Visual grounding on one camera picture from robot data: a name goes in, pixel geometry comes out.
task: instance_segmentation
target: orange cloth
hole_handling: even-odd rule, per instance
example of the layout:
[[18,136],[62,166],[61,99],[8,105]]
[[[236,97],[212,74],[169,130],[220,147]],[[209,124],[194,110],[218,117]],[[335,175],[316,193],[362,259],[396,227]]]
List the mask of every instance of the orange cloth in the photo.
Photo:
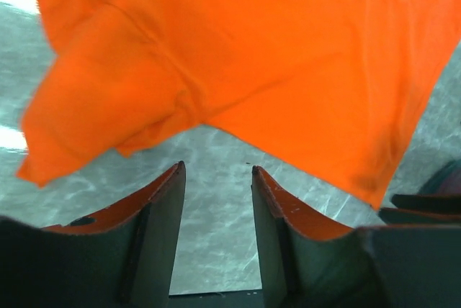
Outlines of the orange cloth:
[[39,186],[209,124],[377,208],[461,37],[461,0],[38,4],[58,57],[18,175]]

